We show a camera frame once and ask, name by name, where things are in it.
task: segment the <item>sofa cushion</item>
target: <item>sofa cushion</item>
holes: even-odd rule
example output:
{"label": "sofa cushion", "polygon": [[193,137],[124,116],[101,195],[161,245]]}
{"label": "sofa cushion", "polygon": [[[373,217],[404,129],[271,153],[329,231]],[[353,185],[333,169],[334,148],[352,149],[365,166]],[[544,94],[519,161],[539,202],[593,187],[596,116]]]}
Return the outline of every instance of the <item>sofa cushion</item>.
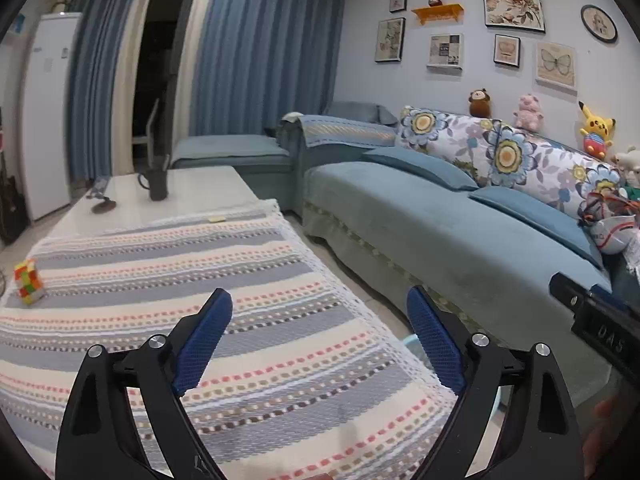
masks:
{"label": "sofa cushion", "polygon": [[529,195],[501,186],[478,189],[469,198],[517,218],[602,269],[602,258],[591,237],[578,227],[574,219],[558,210]]}
{"label": "sofa cushion", "polygon": [[586,153],[494,120],[484,134],[496,186],[524,192],[580,218],[591,191],[617,188],[620,173]]}
{"label": "sofa cushion", "polygon": [[176,145],[172,164],[178,160],[208,160],[207,166],[219,162],[233,166],[237,159],[242,165],[269,164],[290,166],[289,152],[281,148],[276,139],[260,135],[212,135],[188,137]]}
{"label": "sofa cushion", "polygon": [[400,117],[396,146],[442,158],[486,186],[492,161],[484,133],[491,121],[411,106]]}
{"label": "sofa cushion", "polygon": [[378,124],[380,119],[378,105],[356,101],[334,101],[324,109],[322,115],[360,121],[361,123]]}
{"label": "sofa cushion", "polygon": [[362,159],[421,176],[453,191],[478,189],[478,184],[464,171],[425,153],[400,147],[377,148],[363,153]]}

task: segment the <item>brown owl plush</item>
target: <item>brown owl plush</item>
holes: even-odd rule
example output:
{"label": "brown owl plush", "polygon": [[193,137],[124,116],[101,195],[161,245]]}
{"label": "brown owl plush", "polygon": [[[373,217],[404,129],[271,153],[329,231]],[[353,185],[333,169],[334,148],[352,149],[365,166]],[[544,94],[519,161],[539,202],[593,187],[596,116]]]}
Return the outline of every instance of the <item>brown owl plush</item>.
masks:
{"label": "brown owl plush", "polygon": [[480,117],[482,119],[491,118],[491,98],[486,92],[486,88],[482,90],[474,90],[469,96],[469,113],[473,117]]}

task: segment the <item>picture frame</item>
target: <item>picture frame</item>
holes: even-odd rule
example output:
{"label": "picture frame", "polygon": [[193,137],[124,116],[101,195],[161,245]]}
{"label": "picture frame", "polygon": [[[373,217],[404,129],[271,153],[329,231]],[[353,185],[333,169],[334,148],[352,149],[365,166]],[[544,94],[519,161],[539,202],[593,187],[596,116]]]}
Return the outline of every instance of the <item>picture frame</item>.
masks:
{"label": "picture frame", "polygon": [[496,34],[494,39],[494,63],[520,68],[522,42],[516,36]]}
{"label": "picture frame", "polygon": [[406,10],[406,0],[389,0],[389,12]]}
{"label": "picture frame", "polygon": [[582,24],[594,38],[604,43],[615,43],[618,40],[618,29],[611,17],[600,7],[585,5],[580,10]]}
{"label": "picture frame", "polygon": [[577,53],[573,47],[536,43],[536,81],[577,91]]}
{"label": "picture frame", "polygon": [[405,18],[391,18],[378,23],[376,63],[402,61]]}
{"label": "picture frame", "polygon": [[541,0],[484,0],[484,24],[546,33]]}
{"label": "picture frame", "polygon": [[464,34],[432,34],[427,67],[462,70],[464,39]]}

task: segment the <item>pikachu plush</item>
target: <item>pikachu plush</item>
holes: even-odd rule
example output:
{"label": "pikachu plush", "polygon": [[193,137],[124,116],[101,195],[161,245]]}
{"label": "pikachu plush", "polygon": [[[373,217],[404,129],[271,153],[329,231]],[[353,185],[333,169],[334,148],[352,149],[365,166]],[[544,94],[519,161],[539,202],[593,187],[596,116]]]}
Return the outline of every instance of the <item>pikachu plush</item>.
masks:
{"label": "pikachu plush", "polygon": [[578,102],[580,110],[586,117],[584,128],[580,133],[584,136],[584,151],[589,155],[604,160],[607,155],[607,148],[613,145],[613,128],[616,126],[615,119],[603,119],[593,115],[591,110],[582,101]]}

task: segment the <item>blue gripper pad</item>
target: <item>blue gripper pad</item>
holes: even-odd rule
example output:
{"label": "blue gripper pad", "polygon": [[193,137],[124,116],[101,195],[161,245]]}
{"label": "blue gripper pad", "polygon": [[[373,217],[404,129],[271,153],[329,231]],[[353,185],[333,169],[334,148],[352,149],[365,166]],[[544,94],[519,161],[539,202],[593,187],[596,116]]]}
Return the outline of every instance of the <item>blue gripper pad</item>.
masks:
{"label": "blue gripper pad", "polygon": [[231,295],[223,290],[182,347],[176,364],[177,373],[172,383],[174,392],[179,397],[198,385],[213,351],[231,321],[232,312]]}
{"label": "blue gripper pad", "polygon": [[434,312],[436,306],[428,303],[427,299],[412,288],[406,297],[406,309],[411,326],[424,348],[431,365],[440,382],[451,388],[456,395],[465,387],[462,375],[462,356],[458,347],[450,338],[438,316]]}

